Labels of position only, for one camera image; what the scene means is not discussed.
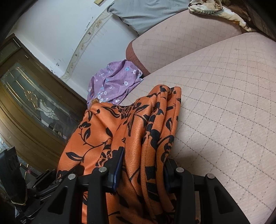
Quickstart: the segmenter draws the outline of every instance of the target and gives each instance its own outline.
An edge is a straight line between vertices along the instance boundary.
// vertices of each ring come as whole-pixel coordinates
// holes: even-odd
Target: sofa
[[[251,224],[276,207],[276,43],[236,24],[188,10],[132,41],[126,58],[144,80],[129,105],[158,84],[182,88],[171,158],[213,173]]]

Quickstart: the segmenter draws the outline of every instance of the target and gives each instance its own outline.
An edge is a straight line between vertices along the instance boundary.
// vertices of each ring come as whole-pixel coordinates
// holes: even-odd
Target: wooden door
[[[13,41],[14,52],[0,59],[0,135],[32,167],[54,169],[86,103],[15,37],[0,52]]]

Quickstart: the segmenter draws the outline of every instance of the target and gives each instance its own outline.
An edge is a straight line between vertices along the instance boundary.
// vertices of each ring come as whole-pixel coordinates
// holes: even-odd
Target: purple floral cloth
[[[130,61],[109,63],[106,68],[97,72],[89,83],[88,108],[94,98],[98,98],[100,103],[110,102],[119,105],[143,81],[141,76],[141,70]]]

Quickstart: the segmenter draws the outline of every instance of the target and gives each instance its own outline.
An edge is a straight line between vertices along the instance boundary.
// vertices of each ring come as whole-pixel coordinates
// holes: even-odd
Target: sofa seat cushion
[[[155,85],[180,86],[171,157],[193,174],[213,173],[251,224],[276,206],[276,43],[244,33],[145,77],[122,102]]]
[[[239,25],[220,18],[180,12],[135,39],[126,51],[145,75],[211,44],[241,34]]]

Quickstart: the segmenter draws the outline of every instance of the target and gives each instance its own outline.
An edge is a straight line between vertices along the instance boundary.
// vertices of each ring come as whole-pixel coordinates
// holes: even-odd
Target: gray cloth
[[[121,20],[143,34],[163,20],[188,9],[190,0],[116,0],[108,8]]]

